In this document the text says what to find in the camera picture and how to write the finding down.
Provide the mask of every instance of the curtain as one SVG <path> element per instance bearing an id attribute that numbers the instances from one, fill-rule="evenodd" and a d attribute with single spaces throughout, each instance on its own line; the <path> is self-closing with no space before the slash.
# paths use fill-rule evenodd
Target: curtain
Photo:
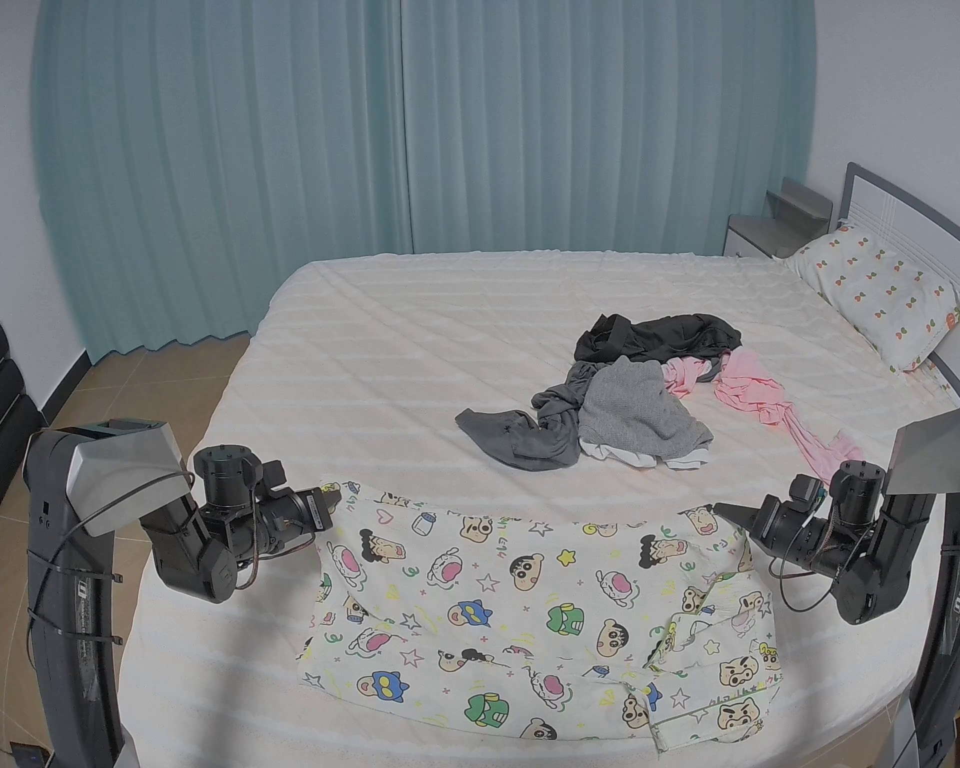
<path id="1" fill-rule="evenodd" d="M 43 0 L 41 210 L 90 357 L 302 264 L 719 253 L 804 179 L 812 0 Z"/>
<path id="2" fill-rule="evenodd" d="M 320 258 L 412 250 L 398 6 L 45 0 L 44 215 L 90 358 L 254 330 Z"/>

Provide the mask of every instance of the white wall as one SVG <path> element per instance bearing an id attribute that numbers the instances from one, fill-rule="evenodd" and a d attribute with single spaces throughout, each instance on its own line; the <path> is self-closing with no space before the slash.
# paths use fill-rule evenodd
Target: white wall
<path id="1" fill-rule="evenodd" d="M 960 2 L 816 0 L 806 182 L 840 205 L 847 163 L 960 223 Z"/>
<path id="2" fill-rule="evenodd" d="M 0 0 L 0 324 L 42 407 L 84 352 L 40 218 L 30 134 L 39 0 Z"/>

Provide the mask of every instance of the white bed sheet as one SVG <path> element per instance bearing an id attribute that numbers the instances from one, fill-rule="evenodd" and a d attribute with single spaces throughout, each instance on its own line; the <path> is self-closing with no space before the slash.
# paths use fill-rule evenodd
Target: white bed sheet
<path id="1" fill-rule="evenodd" d="M 461 433 L 464 407 L 501 411 L 559 383 L 601 313 L 639 321 L 706 312 L 744 344 L 825 440 L 841 426 L 886 466 L 896 429 L 952 408 L 924 369 L 905 378 L 779 263 L 613 252 L 383 254 L 298 270 L 224 392 L 202 444 L 247 444 L 283 460 L 295 488 L 352 477 L 474 515 L 631 520 L 709 501 L 758 504 L 807 471 L 785 430 L 701 385 L 684 403 L 716 439 L 696 471 L 635 470 L 587 457 L 527 473 Z M 854 628 L 832 600 L 775 616 L 784 683 L 762 732 L 737 745 L 660 756 L 664 768 L 799 764 L 865 722 L 910 680 L 936 578 L 942 505 L 895 612 Z M 767 579 L 766 556 L 757 567 Z M 652 741 L 528 742 L 446 731 L 297 685 L 294 656 L 320 578 L 312 550 L 264 564 L 255 588 L 210 606 L 167 589 L 147 563 L 123 658 L 120 704 L 144 768 L 634 766 Z M 805 605 L 828 585 L 790 582 Z"/>

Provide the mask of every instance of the pillow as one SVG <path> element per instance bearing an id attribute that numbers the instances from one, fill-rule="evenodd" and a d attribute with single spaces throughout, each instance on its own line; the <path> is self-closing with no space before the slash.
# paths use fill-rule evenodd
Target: pillow
<path id="1" fill-rule="evenodd" d="M 913 371 L 960 320 L 953 285 L 859 225 L 840 222 L 786 264 L 866 336 L 894 372 Z"/>

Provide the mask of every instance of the white garment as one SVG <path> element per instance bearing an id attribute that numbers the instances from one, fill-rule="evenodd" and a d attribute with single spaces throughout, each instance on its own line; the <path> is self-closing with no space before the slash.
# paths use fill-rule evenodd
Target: white garment
<path id="1" fill-rule="evenodd" d="M 612 445 L 597 445 L 580 440 L 580 447 L 591 459 L 616 459 L 638 469 L 648 469 L 657 465 L 657 459 L 649 453 L 634 453 L 632 450 L 614 448 Z M 709 448 L 694 448 L 679 459 L 667 459 L 664 463 L 671 469 L 699 469 L 710 460 Z"/>
<path id="2" fill-rule="evenodd" d="M 318 544 L 303 684 L 520 738 L 650 732 L 668 750 L 762 727 L 780 683 L 771 595 L 742 531 L 710 506 L 651 530 L 343 491 Z"/>

